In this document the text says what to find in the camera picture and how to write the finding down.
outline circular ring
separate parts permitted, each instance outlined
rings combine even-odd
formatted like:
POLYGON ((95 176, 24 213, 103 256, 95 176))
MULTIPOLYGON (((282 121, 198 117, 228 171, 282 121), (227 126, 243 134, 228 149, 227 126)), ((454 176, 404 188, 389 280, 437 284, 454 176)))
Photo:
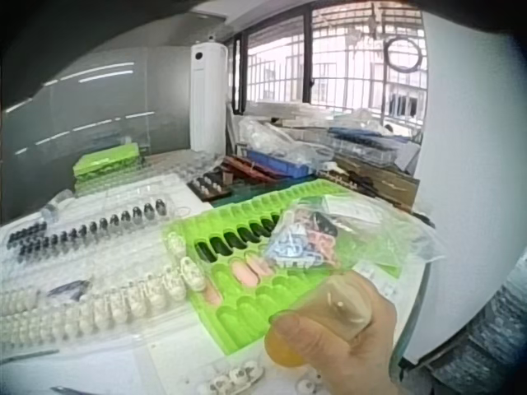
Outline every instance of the circular ring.
POLYGON ((422 63, 422 51, 421 48, 417 44, 415 44, 412 40, 402 37, 400 35, 392 37, 391 39, 388 39, 385 41, 384 45, 384 55, 385 55, 385 62, 388 65, 388 67, 393 68, 396 72, 403 72, 403 73, 410 73, 410 72, 416 72, 420 67, 422 63), (407 41, 409 42, 416 50, 417 50, 417 61, 416 63, 411 67, 400 67, 392 64, 392 62, 389 60, 389 47, 396 41, 407 41))

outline clear plastic bag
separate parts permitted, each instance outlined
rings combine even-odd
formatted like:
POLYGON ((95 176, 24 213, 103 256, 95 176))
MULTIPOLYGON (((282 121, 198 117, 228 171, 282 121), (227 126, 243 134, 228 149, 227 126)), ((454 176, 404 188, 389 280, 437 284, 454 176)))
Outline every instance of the clear plastic bag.
POLYGON ((436 232, 408 213, 359 193, 307 197, 285 210, 265 256, 279 267, 401 268, 444 257, 436 232))

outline white cylindrical tank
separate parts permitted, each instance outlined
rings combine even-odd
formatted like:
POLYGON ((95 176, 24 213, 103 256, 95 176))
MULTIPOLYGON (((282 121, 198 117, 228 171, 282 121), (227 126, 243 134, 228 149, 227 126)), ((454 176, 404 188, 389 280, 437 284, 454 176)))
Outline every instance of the white cylindrical tank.
POLYGON ((225 155, 227 48, 196 44, 191 56, 190 147, 225 155))

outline white wall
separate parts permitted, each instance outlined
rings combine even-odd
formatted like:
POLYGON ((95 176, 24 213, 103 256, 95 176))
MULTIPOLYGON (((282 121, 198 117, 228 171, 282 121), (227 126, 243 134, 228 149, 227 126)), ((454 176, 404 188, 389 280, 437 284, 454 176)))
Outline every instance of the white wall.
POLYGON ((527 245, 527 68, 513 41, 425 14, 429 101, 418 200, 448 247, 405 357, 459 331, 527 245))

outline blue container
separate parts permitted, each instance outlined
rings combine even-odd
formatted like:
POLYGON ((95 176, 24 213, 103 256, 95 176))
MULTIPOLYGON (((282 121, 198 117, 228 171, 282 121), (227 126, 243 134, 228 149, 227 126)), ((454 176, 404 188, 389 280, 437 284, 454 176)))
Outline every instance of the blue container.
POLYGON ((312 173, 310 167, 307 165, 295 165, 294 163, 288 162, 286 160, 278 159, 274 156, 263 154, 257 151, 247 150, 247 158, 251 159, 253 162, 258 163, 259 165, 268 167, 277 173, 292 177, 294 179, 306 177, 312 173))

